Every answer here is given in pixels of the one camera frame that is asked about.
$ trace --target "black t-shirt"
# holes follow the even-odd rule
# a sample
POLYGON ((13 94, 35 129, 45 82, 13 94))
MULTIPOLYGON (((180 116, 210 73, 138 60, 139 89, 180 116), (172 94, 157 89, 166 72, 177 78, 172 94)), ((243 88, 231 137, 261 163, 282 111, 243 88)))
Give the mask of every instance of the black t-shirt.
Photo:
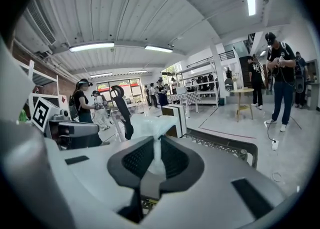
POLYGON ((252 73, 252 82, 262 82, 260 66, 256 62, 252 62, 248 66, 249 72, 252 73))
POLYGON ((84 97, 86 105, 89 103, 87 97, 85 96, 85 93, 82 90, 78 90, 76 93, 74 93, 73 97, 74 97, 74 103, 75 103, 76 110, 78 111, 78 114, 90 113, 90 110, 83 109, 82 107, 80 107, 79 98, 81 98, 81 97, 84 97))
MULTIPOLYGON (((280 42, 278 49, 271 47, 268 51, 267 59, 271 62, 276 58, 284 60, 295 60, 295 55, 290 46, 286 43, 284 44, 285 49, 282 47, 282 44, 280 42)), ((281 68, 274 68, 272 74, 275 75, 274 79, 276 82, 284 82, 285 80, 288 83, 295 81, 295 68, 287 66, 281 68)))

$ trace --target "man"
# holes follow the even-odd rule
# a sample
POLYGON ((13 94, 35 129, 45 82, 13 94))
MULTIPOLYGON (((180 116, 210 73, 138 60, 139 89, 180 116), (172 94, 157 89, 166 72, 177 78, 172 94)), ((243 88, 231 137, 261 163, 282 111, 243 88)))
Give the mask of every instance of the man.
POLYGON ((300 109, 305 109, 305 98, 306 98, 306 81, 309 78, 308 68, 306 61, 301 57, 300 52, 295 53, 295 61, 296 61, 296 69, 295 69, 295 77, 303 78, 303 90, 295 90, 295 107, 300 109))
POLYGON ((253 106, 258 107, 258 109, 262 110, 262 78, 261 78, 261 70, 259 65, 254 62, 254 58, 250 56, 248 58, 248 69, 249 69, 249 77, 253 91, 253 106))
POLYGON ((230 71, 229 67, 226 69, 225 75, 226 78, 232 79, 232 72, 230 71))
POLYGON ((285 132, 290 118, 295 86, 295 54, 288 44, 277 41, 272 32, 268 32, 265 39, 271 46, 267 55, 267 66, 268 69, 273 70, 272 73, 274 74, 274 111, 272 118, 267 120, 266 123, 277 122, 283 98, 284 112, 280 131, 285 132))

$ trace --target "white table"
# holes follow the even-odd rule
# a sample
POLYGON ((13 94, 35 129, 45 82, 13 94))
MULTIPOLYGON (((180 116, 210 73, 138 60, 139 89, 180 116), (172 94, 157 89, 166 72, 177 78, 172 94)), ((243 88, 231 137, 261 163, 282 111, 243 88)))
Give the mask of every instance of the white table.
POLYGON ((185 94, 176 94, 169 95, 168 97, 169 103, 174 103, 174 101, 180 101, 182 104, 186 104, 186 116, 190 118, 190 108, 189 106, 195 103, 195 112, 198 113, 198 101, 200 101, 200 95, 198 92, 188 92, 185 94))

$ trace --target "white wall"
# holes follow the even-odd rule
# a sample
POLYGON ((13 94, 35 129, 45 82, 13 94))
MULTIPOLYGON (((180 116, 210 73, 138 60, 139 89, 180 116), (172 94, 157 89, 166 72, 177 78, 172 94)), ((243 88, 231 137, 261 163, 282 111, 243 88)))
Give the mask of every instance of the white wall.
POLYGON ((282 33, 284 36, 283 42, 292 48, 294 54, 299 51, 306 62, 317 59, 318 71, 320 72, 319 38, 313 24, 300 14, 295 14, 290 25, 286 26, 282 33))

